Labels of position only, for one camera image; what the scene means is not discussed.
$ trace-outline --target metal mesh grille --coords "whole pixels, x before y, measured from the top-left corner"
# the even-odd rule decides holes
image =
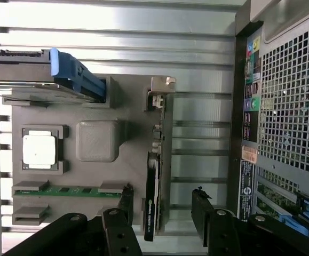
[[[259,168],[259,175],[266,180],[270,181],[271,183],[274,183],[275,185],[278,185],[281,188],[284,188],[285,190],[288,190],[292,193],[299,191],[299,184],[296,184],[288,179],[285,179],[277,174],[274,174],[270,171],[267,171],[265,169]]]
[[[263,56],[259,149],[309,172],[309,31]]]

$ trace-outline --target label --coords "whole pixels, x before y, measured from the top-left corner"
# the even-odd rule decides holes
[[[252,43],[252,52],[257,52],[260,50],[260,37],[256,37],[255,40]]]
[[[247,161],[241,161],[239,201],[237,217],[247,221],[252,211],[252,194],[254,184],[255,166]]]
[[[250,163],[256,164],[257,162],[257,149],[242,146],[242,159]]]

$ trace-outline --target screw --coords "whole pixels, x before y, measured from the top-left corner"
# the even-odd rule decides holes
[[[265,220],[266,220],[266,219],[265,219],[264,217],[262,217],[262,216],[256,216],[255,219],[256,219],[257,221],[265,221]]]
[[[80,218],[81,218],[80,216],[73,216],[70,218],[70,220],[76,221],[76,220],[79,220]]]
[[[226,213],[225,211],[220,210],[220,211],[217,211],[217,214],[218,214],[218,215],[221,215],[221,216],[224,216],[224,215],[226,215],[227,213]]]

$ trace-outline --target mounting hole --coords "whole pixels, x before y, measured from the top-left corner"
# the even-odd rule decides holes
[[[73,216],[70,218],[70,220],[76,221],[76,220],[79,220],[80,218],[81,218],[80,216]]]
[[[128,249],[129,249],[128,246],[127,246],[127,247],[121,247],[120,251],[121,251],[122,253],[128,253]]]

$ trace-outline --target green expansion card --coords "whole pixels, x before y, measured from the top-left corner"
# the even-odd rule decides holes
[[[280,214],[276,212],[273,208],[271,208],[268,204],[263,202],[260,198],[256,198],[256,206],[261,209],[268,216],[273,217],[274,219],[279,220]]]
[[[257,191],[260,192],[262,195],[267,197],[273,203],[277,204],[284,210],[288,211],[292,215],[297,215],[299,212],[299,207],[296,203],[292,202],[291,200],[285,198],[284,196],[280,195],[279,193],[273,191],[271,188],[265,186],[262,183],[258,183]]]
[[[99,193],[98,187],[63,187],[49,185],[39,191],[17,190],[16,196],[74,196],[74,197],[104,197],[120,198],[118,193]]]

